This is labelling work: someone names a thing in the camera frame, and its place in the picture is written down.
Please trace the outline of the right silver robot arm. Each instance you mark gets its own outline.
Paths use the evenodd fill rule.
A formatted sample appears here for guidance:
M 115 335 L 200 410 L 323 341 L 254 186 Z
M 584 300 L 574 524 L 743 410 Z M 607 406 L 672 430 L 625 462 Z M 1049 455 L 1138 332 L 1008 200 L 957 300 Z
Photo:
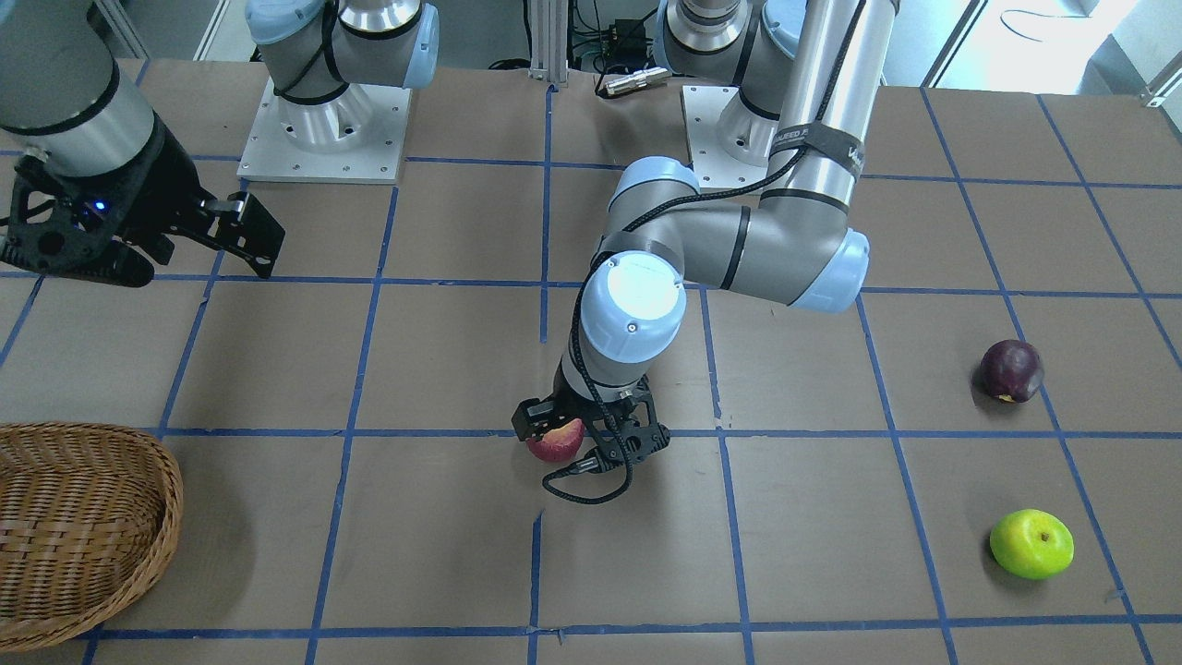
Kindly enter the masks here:
M 249 1 L 245 19 L 300 163 L 374 141 L 366 89 L 426 89 L 439 64 L 439 9 L 426 1 Z M 186 237 L 271 278 L 282 224 L 249 193 L 203 188 L 77 1 L 4 2 L 4 132 L 24 148 L 5 265 L 141 287 Z

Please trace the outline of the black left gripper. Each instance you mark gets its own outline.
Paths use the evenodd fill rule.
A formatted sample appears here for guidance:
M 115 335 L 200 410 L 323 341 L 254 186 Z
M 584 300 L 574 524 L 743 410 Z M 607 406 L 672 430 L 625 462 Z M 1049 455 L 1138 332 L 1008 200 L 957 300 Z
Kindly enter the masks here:
M 669 429 L 658 424 L 647 374 L 632 387 L 600 387 L 599 395 L 599 404 L 578 395 L 559 369 L 550 399 L 528 397 L 517 405 L 512 417 L 517 439 L 540 441 L 567 420 L 582 419 L 595 446 L 570 464 L 574 472 L 608 472 L 626 459 L 637 465 L 669 445 Z

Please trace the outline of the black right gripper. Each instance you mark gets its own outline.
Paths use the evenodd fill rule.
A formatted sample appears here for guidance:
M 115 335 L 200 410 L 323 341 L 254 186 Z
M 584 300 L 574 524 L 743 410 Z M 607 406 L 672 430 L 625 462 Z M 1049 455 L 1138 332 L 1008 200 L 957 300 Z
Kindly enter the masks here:
M 284 229 L 259 198 L 219 200 L 164 122 L 129 163 L 95 176 L 50 172 L 32 155 L 17 159 L 4 262 L 43 276 L 139 289 L 169 265 L 169 236 L 225 252 L 269 279 Z

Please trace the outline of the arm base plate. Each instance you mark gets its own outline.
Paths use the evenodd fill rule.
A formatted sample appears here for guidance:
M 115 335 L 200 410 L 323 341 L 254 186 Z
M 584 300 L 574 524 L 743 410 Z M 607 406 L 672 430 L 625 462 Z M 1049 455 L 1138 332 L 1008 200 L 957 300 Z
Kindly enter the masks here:
M 266 85 L 238 175 L 252 184 L 396 185 L 413 92 L 352 84 L 332 102 L 282 100 Z
M 756 115 L 735 87 L 682 89 L 691 170 L 704 193 L 734 189 L 766 176 L 777 117 Z

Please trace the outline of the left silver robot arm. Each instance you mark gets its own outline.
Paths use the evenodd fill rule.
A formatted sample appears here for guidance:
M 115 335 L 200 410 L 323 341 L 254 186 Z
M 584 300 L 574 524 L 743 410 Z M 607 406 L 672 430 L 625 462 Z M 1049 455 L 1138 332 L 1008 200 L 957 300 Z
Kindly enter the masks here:
M 578 446 L 571 472 L 629 467 L 668 445 L 647 369 L 674 341 L 702 283 L 795 308 L 842 312 L 860 294 L 869 241 L 847 224 L 873 97 L 900 4 L 664 1 L 654 54 L 733 85 L 751 107 L 764 177 L 720 193 L 678 159 L 634 161 L 574 299 L 552 392 L 513 413 L 519 441 Z

